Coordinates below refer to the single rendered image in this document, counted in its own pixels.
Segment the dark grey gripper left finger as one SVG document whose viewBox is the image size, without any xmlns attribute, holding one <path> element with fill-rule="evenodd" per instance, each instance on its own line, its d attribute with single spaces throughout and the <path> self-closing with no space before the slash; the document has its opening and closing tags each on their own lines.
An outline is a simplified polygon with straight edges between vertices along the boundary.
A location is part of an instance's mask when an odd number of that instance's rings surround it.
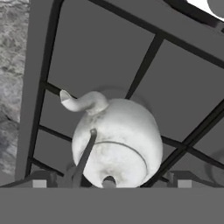
<svg viewBox="0 0 224 224">
<path fill-rule="evenodd" d="M 56 188 L 57 174 L 54 171 L 34 171 L 28 177 L 1 185 L 1 188 L 24 187 L 24 188 Z"/>
</svg>

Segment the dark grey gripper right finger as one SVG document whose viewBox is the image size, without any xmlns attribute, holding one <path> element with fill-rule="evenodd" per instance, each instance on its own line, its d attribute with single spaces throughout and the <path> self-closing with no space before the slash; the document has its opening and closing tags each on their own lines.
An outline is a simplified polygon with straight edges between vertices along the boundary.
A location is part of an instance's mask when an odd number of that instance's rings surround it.
<svg viewBox="0 0 224 224">
<path fill-rule="evenodd" d="M 223 188 L 223 185 L 215 184 L 213 182 L 201 179 L 190 171 L 169 171 L 167 173 L 168 187 L 177 188 L 200 188 L 213 187 Z"/>
</svg>

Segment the white kettle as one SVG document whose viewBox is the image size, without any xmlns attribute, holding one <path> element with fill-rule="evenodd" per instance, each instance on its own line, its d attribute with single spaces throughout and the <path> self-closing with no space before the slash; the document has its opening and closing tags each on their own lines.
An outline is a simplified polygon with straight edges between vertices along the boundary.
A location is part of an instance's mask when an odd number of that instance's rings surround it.
<svg viewBox="0 0 224 224">
<path fill-rule="evenodd" d="M 109 100 L 95 91 L 74 99 L 62 90 L 59 97 L 66 109 L 84 113 L 73 133 L 76 164 L 88 145 L 90 131 L 97 133 L 83 172 L 92 185 L 101 188 L 103 180 L 111 176 L 118 188 L 138 187 L 158 171 L 163 143 L 147 108 L 130 100 Z"/>
</svg>

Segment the grey hob with black grates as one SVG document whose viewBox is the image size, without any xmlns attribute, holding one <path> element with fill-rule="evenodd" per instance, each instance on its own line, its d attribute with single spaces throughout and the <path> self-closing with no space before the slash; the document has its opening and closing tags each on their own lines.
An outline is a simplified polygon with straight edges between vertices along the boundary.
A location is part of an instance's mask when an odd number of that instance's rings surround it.
<svg viewBox="0 0 224 224">
<path fill-rule="evenodd" d="M 65 173 L 81 115 L 73 97 L 98 91 L 154 116 L 162 164 L 224 185 L 224 33 L 176 12 L 174 0 L 30 0 L 16 179 Z"/>
</svg>

